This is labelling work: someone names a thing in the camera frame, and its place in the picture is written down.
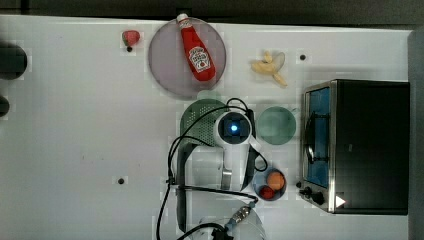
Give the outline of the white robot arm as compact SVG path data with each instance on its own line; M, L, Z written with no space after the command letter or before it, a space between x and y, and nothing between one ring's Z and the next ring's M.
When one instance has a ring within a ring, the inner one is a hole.
M214 122L211 146L186 143L178 150L176 212L181 231L189 231L192 215L188 191L236 195L252 181L260 148L253 132L246 114L229 111Z

